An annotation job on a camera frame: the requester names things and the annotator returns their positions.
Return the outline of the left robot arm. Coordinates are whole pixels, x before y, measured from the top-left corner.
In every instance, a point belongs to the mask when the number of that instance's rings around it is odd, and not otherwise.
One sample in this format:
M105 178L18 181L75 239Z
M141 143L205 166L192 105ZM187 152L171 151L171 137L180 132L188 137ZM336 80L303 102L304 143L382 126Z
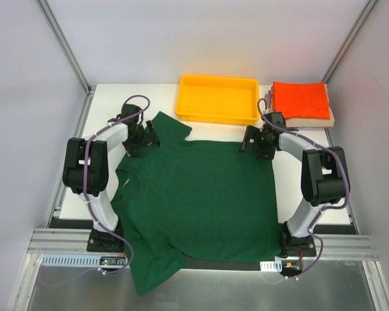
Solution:
M101 243L108 251L119 251L124 244L124 236L115 230L119 218L107 193L108 155L121 145L128 157L139 157L142 149L159 144L153 123L143 120L142 111L121 113L89 137L72 137L67 142L63 184L84 202L93 228L104 233Z

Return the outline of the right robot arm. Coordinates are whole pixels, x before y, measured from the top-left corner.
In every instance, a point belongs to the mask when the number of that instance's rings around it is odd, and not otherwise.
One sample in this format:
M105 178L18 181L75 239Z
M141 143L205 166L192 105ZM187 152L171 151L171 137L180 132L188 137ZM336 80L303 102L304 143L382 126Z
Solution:
M277 151L301 162L302 200L281 229L279 249L294 255L302 247L322 214L340 209L340 200L349 199L350 184L346 155L339 146L324 147L296 131L279 131L270 126L247 126L240 152L252 148L259 159L272 160Z

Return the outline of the green t-shirt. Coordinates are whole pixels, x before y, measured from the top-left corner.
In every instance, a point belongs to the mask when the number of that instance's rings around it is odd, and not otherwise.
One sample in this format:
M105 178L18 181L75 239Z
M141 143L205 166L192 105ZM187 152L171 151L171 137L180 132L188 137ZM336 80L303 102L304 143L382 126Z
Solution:
M272 162L239 143L191 141L191 128L162 112L152 123L160 144L122 159L112 200L137 294L172 277L186 257L261 262L279 254Z

